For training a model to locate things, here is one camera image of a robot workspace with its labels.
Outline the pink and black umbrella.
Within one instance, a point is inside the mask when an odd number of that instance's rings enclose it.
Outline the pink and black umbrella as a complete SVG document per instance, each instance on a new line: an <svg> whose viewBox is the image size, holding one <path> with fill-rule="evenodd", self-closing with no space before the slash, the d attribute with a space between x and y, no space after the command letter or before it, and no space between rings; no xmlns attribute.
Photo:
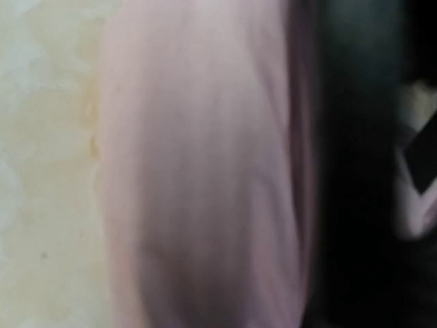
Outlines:
<svg viewBox="0 0 437 328"><path fill-rule="evenodd" d="M435 327L435 1L125 1L102 39L116 327Z"/></svg>

